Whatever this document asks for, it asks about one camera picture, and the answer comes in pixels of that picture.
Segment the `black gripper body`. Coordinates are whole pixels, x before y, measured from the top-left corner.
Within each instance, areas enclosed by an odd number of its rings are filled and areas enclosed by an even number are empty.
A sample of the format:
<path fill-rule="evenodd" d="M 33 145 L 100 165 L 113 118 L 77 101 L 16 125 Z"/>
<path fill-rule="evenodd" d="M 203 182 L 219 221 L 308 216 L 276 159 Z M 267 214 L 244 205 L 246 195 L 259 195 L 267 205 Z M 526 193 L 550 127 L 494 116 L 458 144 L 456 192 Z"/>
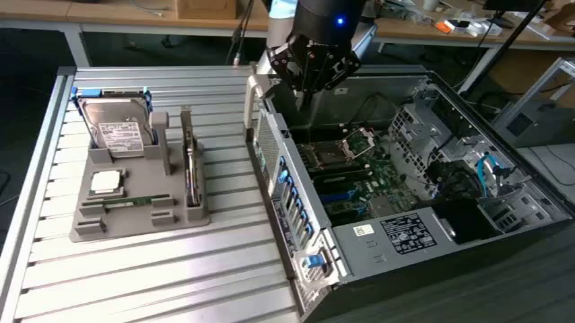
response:
<path fill-rule="evenodd" d="M 351 39 L 355 35 L 362 16 L 362 2 L 352 0 L 299 1 L 294 27 L 288 43 L 296 61 L 304 70 L 304 88 L 310 89 L 310 69 L 314 58 L 322 59 L 327 52 L 352 50 Z"/>

